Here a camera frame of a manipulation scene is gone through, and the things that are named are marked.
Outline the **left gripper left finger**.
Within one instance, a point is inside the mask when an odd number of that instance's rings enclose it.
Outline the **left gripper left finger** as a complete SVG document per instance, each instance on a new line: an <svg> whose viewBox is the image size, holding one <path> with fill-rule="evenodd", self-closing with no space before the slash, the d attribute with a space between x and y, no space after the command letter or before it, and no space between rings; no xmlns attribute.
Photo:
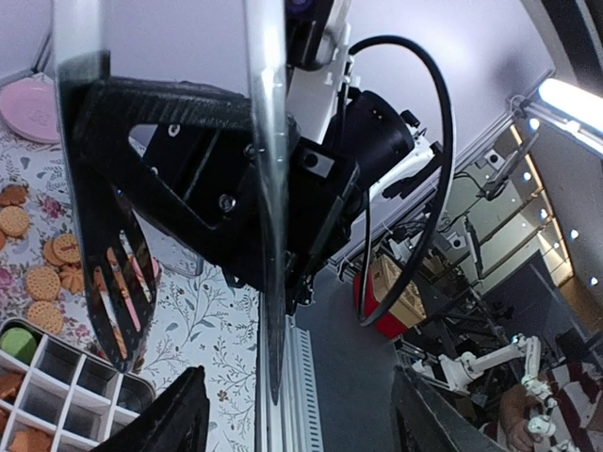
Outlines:
<svg viewBox="0 0 603 452"><path fill-rule="evenodd" d="M94 450L204 452L209 413L204 368L189 367L140 416Z"/></svg>

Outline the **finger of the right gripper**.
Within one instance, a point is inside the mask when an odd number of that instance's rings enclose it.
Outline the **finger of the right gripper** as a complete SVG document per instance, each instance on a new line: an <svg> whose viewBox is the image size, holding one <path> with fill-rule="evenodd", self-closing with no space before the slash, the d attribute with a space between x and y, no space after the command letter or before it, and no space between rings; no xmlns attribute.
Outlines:
<svg viewBox="0 0 603 452"><path fill-rule="evenodd" d="M83 91L71 132L89 128L129 131L140 123L251 131L251 100L205 84L124 77L96 80Z"/></svg>
<svg viewBox="0 0 603 452"><path fill-rule="evenodd" d="M70 131L73 197L81 229L130 228L140 212L162 231L256 231L257 182L244 150L252 130L159 124L145 154L129 131L102 123Z"/></svg>

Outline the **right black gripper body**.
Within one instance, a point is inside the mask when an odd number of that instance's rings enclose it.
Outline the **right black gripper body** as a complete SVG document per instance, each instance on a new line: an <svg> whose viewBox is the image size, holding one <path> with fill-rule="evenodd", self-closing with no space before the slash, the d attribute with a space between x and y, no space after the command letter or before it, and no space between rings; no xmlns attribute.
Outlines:
<svg viewBox="0 0 603 452"><path fill-rule="evenodd" d="M146 213L205 260L264 290L258 153L247 131L184 127L136 157ZM285 216L285 289L298 292L349 239L363 165L349 133L318 144L295 137Z"/></svg>

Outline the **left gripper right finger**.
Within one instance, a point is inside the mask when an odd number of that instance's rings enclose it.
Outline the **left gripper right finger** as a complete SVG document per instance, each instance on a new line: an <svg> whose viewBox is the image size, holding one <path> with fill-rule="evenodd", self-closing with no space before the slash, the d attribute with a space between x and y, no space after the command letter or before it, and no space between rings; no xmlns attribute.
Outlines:
<svg viewBox="0 0 603 452"><path fill-rule="evenodd" d="M391 388L396 451L500 451L414 370L396 366Z"/></svg>

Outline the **metal serving tongs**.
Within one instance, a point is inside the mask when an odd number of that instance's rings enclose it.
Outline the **metal serving tongs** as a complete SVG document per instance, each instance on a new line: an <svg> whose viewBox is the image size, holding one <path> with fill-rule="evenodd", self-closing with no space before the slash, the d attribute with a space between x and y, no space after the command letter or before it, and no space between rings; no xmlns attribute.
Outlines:
<svg viewBox="0 0 603 452"><path fill-rule="evenodd" d="M285 7L244 5L250 93L111 74L106 1L56 1L63 151L89 319L113 366L139 358L156 282L147 218L206 261L264 268L265 355L278 397L285 341Z"/></svg>

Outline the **metal tin with white dividers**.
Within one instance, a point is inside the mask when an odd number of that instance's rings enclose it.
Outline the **metal tin with white dividers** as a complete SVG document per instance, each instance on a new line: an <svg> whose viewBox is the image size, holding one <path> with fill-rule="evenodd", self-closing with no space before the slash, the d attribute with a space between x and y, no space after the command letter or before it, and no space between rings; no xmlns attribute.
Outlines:
<svg viewBox="0 0 603 452"><path fill-rule="evenodd" d="M20 374L15 395L1 401L1 449L9 451L16 437L41 431L51 451L91 451L125 428L155 400L144 379L121 374L106 361L68 345L28 322L14 318L1 335L27 332L33 354L18 358L1 351L1 374Z"/></svg>

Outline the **brown flower cookie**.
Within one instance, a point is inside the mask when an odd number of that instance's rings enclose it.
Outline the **brown flower cookie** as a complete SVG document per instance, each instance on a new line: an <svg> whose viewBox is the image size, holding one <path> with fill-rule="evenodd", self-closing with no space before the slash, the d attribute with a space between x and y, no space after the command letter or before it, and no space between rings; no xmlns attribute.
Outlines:
<svg viewBox="0 0 603 452"><path fill-rule="evenodd" d="M0 398L12 403L19 394L24 374L9 372L0 377Z"/></svg>

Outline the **green round cookie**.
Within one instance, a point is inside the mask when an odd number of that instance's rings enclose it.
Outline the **green round cookie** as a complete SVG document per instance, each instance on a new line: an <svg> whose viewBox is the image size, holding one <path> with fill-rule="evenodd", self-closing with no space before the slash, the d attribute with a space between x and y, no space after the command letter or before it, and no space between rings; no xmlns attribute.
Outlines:
<svg viewBox="0 0 603 452"><path fill-rule="evenodd" d="M22 363L31 364L37 348L36 338L24 328L10 328L1 335L1 349Z"/></svg>

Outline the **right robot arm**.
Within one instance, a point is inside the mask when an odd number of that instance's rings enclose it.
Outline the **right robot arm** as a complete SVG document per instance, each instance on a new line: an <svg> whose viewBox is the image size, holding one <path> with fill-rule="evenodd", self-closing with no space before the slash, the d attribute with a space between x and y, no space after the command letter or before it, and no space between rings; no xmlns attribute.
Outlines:
<svg viewBox="0 0 603 452"><path fill-rule="evenodd" d="M285 110L285 8L245 7L248 96L114 77L102 6L57 1L65 160L89 294L155 294L145 216L243 283L294 293L348 238L368 191L415 147L381 97L341 103L325 144Z"/></svg>

